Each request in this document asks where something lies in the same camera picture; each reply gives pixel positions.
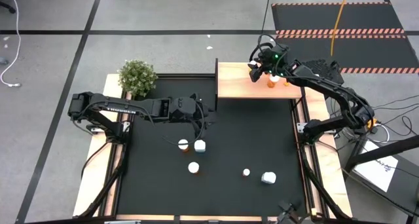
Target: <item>wooden platform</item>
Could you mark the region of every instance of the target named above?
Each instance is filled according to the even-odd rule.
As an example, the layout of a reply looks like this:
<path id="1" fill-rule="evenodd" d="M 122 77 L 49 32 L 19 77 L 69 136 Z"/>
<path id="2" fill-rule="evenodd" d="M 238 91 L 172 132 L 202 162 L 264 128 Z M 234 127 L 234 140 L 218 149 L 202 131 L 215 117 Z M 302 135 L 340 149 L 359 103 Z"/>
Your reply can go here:
<path id="1" fill-rule="evenodd" d="M 285 86 L 282 78 L 274 88 L 268 87 L 268 75 L 253 83 L 250 80 L 247 63 L 221 62 L 217 64 L 218 98 L 299 99 L 301 89 Z"/>

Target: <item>green plant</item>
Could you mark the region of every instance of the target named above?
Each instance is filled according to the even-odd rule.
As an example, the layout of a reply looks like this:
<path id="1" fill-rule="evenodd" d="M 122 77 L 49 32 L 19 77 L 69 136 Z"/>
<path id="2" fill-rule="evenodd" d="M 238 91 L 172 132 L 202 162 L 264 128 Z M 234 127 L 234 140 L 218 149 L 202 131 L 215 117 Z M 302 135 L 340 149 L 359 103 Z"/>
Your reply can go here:
<path id="1" fill-rule="evenodd" d="M 145 97 L 151 89 L 156 88 L 157 74 L 153 65 L 140 60 L 125 60 L 119 72 L 119 85 L 131 92 L 133 96 Z"/>

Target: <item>chair leg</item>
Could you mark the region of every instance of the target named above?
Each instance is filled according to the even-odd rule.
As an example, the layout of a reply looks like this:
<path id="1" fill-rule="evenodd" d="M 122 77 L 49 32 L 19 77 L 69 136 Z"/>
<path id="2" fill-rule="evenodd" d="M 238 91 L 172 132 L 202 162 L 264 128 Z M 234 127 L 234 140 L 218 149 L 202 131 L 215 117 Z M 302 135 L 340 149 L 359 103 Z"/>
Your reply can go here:
<path id="1" fill-rule="evenodd" d="M 1 2 L 0 1 L 0 7 L 5 7 L 6 9 L 8 9 L 9 10 L 9 12 L 10 13 L 12 13 L 12 14 L 14 14 L 15 12 L 16 12 L 16 10 L 13 8 L 13 7 L 11 7 L 10 5 L 8 5 L 8 4 L 6 4 L 6 3 L 3 3 L 3 2 Z"/>

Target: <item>black tabletop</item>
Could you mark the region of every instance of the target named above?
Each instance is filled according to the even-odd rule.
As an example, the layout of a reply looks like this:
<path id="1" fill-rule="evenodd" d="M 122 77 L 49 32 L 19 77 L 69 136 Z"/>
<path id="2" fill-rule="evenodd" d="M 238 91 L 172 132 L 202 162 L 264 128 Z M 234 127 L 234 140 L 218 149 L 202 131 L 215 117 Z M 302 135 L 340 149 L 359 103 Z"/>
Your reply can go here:
<path id="1" fill-rule="evenodd" d="M 210 107 L 215 79 L 159 79 L 150 98 L 198 92 Z M 183 153 L 166 143 L 193 140 L 188 124 L 158 124 L 134 119 L 128 171 L 121 183 L 117 214 L 275 216 L 279 202 L 305 213 L 304 189 L 288 100 L 220 99 L 217 122 L 205 137 L 206 152 Z M 188 164 L 200 165 L 198 175 Z M 249 177 L 242 177 L 244 168 Z M 275 172 L 275 184 L 261 183 Z"/>

